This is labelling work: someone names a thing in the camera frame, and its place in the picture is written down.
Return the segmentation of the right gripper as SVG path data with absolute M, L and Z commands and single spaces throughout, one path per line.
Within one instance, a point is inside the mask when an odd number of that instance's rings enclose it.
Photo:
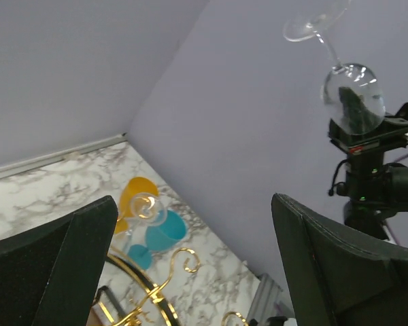
M 343 107 L 342 129 L 331 121 L 328 137 L 343 153 L 357 156 L 408 146 L 408 103 L 395 115 L 386 114 L 377 127 L 377 115 L 367 109 L 351 88 L 339 87 L 339 100 Z

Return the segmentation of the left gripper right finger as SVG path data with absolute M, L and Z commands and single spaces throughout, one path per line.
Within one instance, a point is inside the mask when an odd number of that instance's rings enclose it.
M 273 195 L 271 211 L 298 325 L 408 326 L 408 248 L 284 194 Z

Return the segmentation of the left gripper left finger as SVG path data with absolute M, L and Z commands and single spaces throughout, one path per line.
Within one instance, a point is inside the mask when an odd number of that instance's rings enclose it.
M 117 216 L 104 196 L 0 240 L 0 325 L 85 325 Z

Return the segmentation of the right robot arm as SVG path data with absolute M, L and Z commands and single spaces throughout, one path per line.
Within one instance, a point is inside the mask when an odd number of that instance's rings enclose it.
M 330 122 L 328 136 L 346 154 L 339 163 L 345 167 L 345 181 L 333 180 L 328 191 L 329 196 L 349 198 L 343 207 L 344 224 L 396 244 L 387 220 L 408 212 L 408 167 L 401 160 L 385 163 L 384 154 L 408 146 L 408 103 L 395 115 L 386 114 L 368 133 L 348 134 Z

